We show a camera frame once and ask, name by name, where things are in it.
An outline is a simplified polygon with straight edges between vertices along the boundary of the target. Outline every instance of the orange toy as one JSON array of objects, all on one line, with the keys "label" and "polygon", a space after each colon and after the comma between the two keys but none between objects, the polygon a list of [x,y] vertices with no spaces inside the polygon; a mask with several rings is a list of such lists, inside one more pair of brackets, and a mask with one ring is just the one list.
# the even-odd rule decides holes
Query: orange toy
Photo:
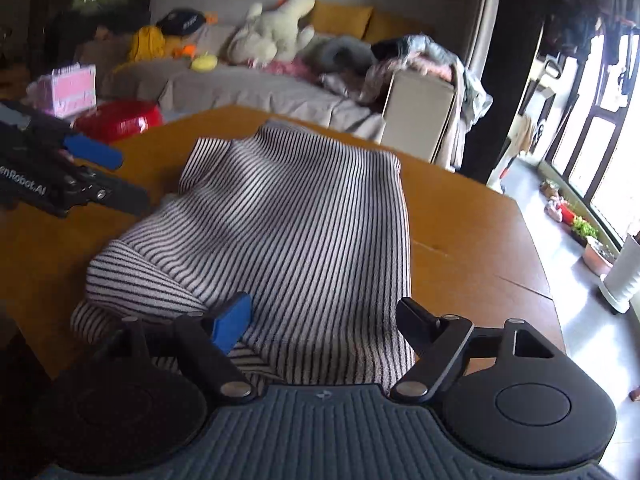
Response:
[{"label": "orange toy", "polygon": [[194,44],[188,44],[180,48],[174,48],[174,57],[190,57],[193,59],[196,56],[196,46]]}]

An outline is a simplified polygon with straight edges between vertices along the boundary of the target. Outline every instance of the wooden table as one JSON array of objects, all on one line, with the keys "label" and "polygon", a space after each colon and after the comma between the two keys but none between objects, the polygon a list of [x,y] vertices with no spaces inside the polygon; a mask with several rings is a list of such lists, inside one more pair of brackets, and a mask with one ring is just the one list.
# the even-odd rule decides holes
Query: wooden table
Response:
[{"label": "wooden table", "polygon": [[[238,139],[269,114],[242,107],[204,112],[121,142],[117,175],[145,187],[153,203],[177,189],[198,137]],[[344,143],[381,149],[306,124]],[[413,298],[434,314],[456,313],[477,326],[527,319],[564,349],[542,264],[517,204],[462,176],[403,153],[402,186],[412,238]],[[21,205],[0,229],[0,301],[49,375],[69,366],[83,345],[69,329],[91,258],[136,219],[94,204],[60,220]]]}]

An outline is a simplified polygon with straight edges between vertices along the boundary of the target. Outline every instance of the yellow backpack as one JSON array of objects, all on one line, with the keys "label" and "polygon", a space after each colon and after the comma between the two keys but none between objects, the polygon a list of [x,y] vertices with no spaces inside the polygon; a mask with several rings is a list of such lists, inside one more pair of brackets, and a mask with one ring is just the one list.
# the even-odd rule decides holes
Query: yellow backpack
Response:
[{"label": "yellow backpack", "polygon": [[164,35],[159,28],[149,25],[142,27],[133,35],[129,61],[150,61],[164,57]]}]

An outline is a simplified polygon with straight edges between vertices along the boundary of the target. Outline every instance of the red plastic stool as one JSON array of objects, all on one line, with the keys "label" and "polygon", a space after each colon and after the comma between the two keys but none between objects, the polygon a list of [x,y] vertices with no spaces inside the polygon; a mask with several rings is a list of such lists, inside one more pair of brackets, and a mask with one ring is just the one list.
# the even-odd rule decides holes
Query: red plastic stool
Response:
[{"label": "red plastic stool", "polygon": [[111,144],[162,125],[160,108],[150,101],[114,101],[101,104],[74,121],[78,132]]}]

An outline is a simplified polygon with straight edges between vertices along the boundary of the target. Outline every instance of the green plant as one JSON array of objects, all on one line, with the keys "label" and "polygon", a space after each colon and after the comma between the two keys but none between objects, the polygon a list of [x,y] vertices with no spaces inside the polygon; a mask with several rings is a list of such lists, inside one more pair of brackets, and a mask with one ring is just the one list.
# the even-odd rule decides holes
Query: green plant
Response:
[{"label": "green plant", "polygon": [[581,216],[576,216],[574,218],[574,222],[571,224],[571,229],[580,238],[586,238],[587,236],[593,236],[594,238],[598,237],[598,230]]}]

